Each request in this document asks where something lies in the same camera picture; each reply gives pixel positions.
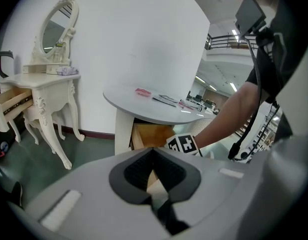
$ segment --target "pink object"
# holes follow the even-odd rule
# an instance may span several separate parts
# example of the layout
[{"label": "pink object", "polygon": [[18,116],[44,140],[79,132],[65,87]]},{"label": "pink object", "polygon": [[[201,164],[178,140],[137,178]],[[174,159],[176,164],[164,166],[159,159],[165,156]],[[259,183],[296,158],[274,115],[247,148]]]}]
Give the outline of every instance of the pink object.
[{"label": "pink object", "polygon": [[150,91],[147,91],[147,90],[141,89],[141,88],[137,88],[137,89],[135,90],[135,92],[136,92],[137,94],[139,94],[139,95],[146,96],[146,97],[149,97],[149,96],[151,96],[151,94],[152,94]]}]

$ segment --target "ornate mirror frame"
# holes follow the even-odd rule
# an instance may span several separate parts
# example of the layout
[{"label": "ornate mirror frame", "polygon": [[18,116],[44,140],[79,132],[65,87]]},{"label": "ornate mirror frame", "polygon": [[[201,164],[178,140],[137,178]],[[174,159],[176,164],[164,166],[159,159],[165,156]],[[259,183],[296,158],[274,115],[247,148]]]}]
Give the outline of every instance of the ornate mirror frame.
[{"label": "ornate mirror frame", "polygon": [[[53,54],[55,52],[55,46],[53,49],[51,49],[48,53],[45,53],[43,50],[43,34],[45,31],[45,28],[49,22],[49,20],[52,18],[52,16],[63,6],[65,5],[71,5],[72,12],[71,16],[69,18],[69,22],[67,27],[64,29],[62,35],[60,36],[59,40],[62,39],[63,47],[64,47],[64,53],[63,53],[63,61],[62,63],[53,63]],[[70,40],[75,34],[75,22],[77,20],[78,16],[78,4],[75,0],[60,0],[54,8],[50,11],[48,16],[46,17],[45,21],[43,22],[43,25],[39,31],[38,36],[35,37],[35,45],[34,49],[32,51],[30,64],[23,66],[23,73],[31,73],[31,72],[45,72],[45,67],[35,67],[33,66],[39,66],[39,65],[64,65],[69,66],[70,65],[70,59],[69,59],[69,51],[70,51]]]}]

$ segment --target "baseboard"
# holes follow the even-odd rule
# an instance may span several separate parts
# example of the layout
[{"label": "baseboard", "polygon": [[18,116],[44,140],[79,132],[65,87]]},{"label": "baseboard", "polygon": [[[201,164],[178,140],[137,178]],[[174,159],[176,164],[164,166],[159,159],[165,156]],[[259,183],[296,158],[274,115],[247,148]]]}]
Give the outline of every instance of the baseboard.
[{"label": "baseboard", "polygon": [[[57,125],[54,123],[54,129],[57,130]],[[89,131],[89,130],[81,130],[78,129],[79,132],[86,137],[91,137],[91,138],[97,138],[97,139],[106,139],[106,140],[114,140],[115,139],[115,134],[111,133],[103,133],[103,132],[96,132],[96,131]],[[67,127],[62,125],[62,131],[67,132],[69,134],[74,134],[73,128],[72,127]]]}]

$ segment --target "cable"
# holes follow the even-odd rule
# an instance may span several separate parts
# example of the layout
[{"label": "cable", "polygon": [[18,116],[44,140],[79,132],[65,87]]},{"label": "cable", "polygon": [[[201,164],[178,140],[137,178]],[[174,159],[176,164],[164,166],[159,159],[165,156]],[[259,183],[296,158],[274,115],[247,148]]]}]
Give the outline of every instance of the cable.
[{"label": "cable", "polygon": [[233,161],[242,161],[242,160],[246,160],[251,154],[252,152],[255,150],[255,148],[257,147],[257,145],[259,144],[260,140],[262,139],[264,133],[265,133],[265,130],[267,129],[267,126],[269,125],[269,123],[271,122],[271,120],[273,119],[273,117],[275,116],[275,114],[278,112],[280,106],[278,105],[278,107],[276,108],[274,114],[272,115],[272,117],[269,119],[269,121],[267,122],[267,124],[265,125],[264,127],[264,130],[262,132],[262,134],[259,136],[259,139],[257,140],[256,144],[254,145],[254,147],[252,148],[252,150],[248,153],[248,155],[244,158],[244,159],[237,159],[237,158],[234,158]]},{"label": "cable", "polygon": [[267,122],[267,124],[265,125],[265,128],[264,128],[264,130],[263,130],[263,132],[262,132],[262,134],[260,134],[259,139],[257,140],[257,142],[256,142],[256,144],[254,145],[254,147],[252,148],[252,150],[249,152],[249,154],[247,155],[247,157],[249,157],[249,156],[251,155],[251,153],[252,153],[252,152],[255,150],[255,148],[257,147],[258,143],[260,142],[260,140],[262,139],[262,137],[263,137],[263,135],[264,135],[264,133],[265,133],[265,130],[266,130],[267,126],[269,125],[269,123],[271,122],[271,120],[273,119],[273,117],[275,116],[275,114],[278,112],[279,108],[280,108],[280,106],[278,106],[278,107],[276,108],[274,114],[273,114],[272,117],[268,120],[268,122]]},{"label": "cable", "polygon": [[254,62],[254,69],[255,69],[255,72],[256,72],[257,86],[258,86],[258,105],[257,105],[257,107],[256,107],[256,109],[255,109],[255,111],[252,115],[252,118],[250,119],[250,122],[247,126],[247,129],[245,130],[245,132],[243,133],[243,135],[241,136],[239,141],[234,143],[232,148],[230,149],[229,154],[228,154],[228,159],[230,159],[230,160],[233,159],[238,154],[241,143],[246,138],[247,134],[250,132],[250,129],[252,128],[254,121],[256,119],[259,107],[261,105],[261,100],[262,100],[262,83],[261,83],[261,76],[260,76],[260,71],[259,71],[259,68],[258,68],[258,63],[257,63],[256,57],[254,55],[254,52],[253,52],[253,49],[250,45],[249,40],[245,37],[243,38],[243,40],[246,41],[248,48],[249,48],[249,51],[251,53],[253,62]]},{"label": "cable", "polygon": [[268,116],[267,116],[267,117],[269,117],[269,115],[270,115],[270,113],[271,113],[271,111],[272,111],[274,102],[276,102],[276,100],[274,100],[273,103],[272,103],[272,105],[270,106],[270,110],[269,110],[269,113],[268,113]]}]

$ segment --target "open drawer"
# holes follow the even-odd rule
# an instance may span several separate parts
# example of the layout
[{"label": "open drawer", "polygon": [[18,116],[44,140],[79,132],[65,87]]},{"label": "open drawer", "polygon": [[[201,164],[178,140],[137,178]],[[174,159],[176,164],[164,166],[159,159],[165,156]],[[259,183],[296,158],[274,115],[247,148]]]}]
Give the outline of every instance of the open drawer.
[{"label": "open drawer", "polygon": [[0,132],[9,130],[8,121],[33,105],[32,90],[13,87],[0,94]]},{"label": "open drawer", "polygon": [[158,148],[166,144],[166,139],[175,133],[170,125],[134,123],[132,130],[132,149]]}]

